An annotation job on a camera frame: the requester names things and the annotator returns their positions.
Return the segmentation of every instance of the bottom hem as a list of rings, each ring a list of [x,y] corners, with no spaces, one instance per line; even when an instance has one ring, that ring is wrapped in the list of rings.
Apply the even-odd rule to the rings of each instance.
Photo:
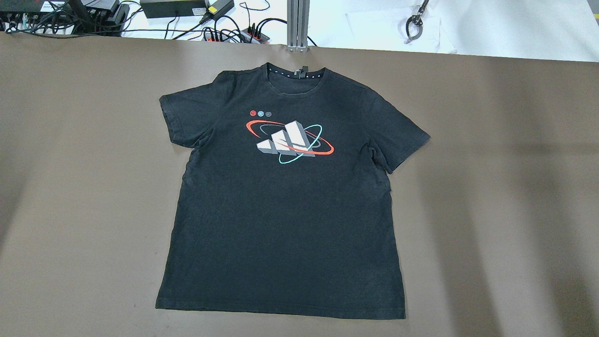
[[[203,301],[156,299],[156,309],[184,311],[225,311],[254,312],[258,314],[283,314],[345,318],[354,320],[403,320],[406,318],[405,308],[367,308],[340,309],[320,306],[295,305],[288,303],[238,302],[238,301]]]

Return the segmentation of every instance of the metal bracket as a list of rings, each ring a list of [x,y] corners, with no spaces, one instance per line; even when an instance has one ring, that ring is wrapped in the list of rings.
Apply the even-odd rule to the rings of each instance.
[[[287,49],[308,51],[308,12],[310,0],[287,0]]]

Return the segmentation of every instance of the sleeve hem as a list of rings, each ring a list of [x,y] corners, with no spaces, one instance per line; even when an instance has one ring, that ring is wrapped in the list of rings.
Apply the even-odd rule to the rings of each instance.
[[[422,146],[424,146],[424,144],[428,143],[430,139],[431,136],[423,131],[422,134],[417,139],[415,139],[409,147],[402,151],[401,155],[399,156],[396,162],[389,163],[388,167],[386,168],[387,173],[393,173],[393,171],[395,171],[395,169],[397,169],[401,165],[401,163],[406,161],[406,159],[409,156],[413,155]]]
[[[164,121],[167,123],[168,137],[170,138],[171,143],[181,145],[181,137],[179,134],[182,132],[182,129],[175,111],[173,110],[173,107],[171,107],[171,103],[166,95],[160,97],[159,101]]]

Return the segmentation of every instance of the short sleeve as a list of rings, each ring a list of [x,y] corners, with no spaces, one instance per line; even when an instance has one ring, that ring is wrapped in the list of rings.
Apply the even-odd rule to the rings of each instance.
[[[389,174],[431,138],[372,89],[364,95],[363,123],[374,160]]]
[[[234,86],[233,74],[220,73],[212,83],[160,97],[171,142],[194,148],[218,120]]]

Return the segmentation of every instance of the crew neck collar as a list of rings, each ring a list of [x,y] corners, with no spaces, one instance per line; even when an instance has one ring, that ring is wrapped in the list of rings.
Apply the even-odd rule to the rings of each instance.
[[[288,80],[289,83],[291,83],[291,81],[302,81],[302,80],[304,80],[304,78],[301,78],[301,79],[294,78],[294,72],[295,72],[294,70],[286,70],[286,69],[277,67],[270,62],[263,64],[260,68],[261,68],[261,73],[262,73],[262,79],[265,81],[266,86],[269,87],[269,90],[273,91],[275,94],[277,94],[279,96],[289,97],[289,98],[306,97],[306,96],[314,94],[326,82],[326,80],[328,79],[329,74],[330,74],[330,70],[327,68],[322,68],[317,71],[309,71],[306,73],[307,78],[309,78],[309,79],[320,78],[320,81],[318,81],[318,83],[308,91],[300,92],[298,94],[289,94],[287,92],[281,91],[279,88],[275,87],[270,82],[270,80],[268,78],[269,73],[275,74],[277,76],[282,76],[286,80]]]

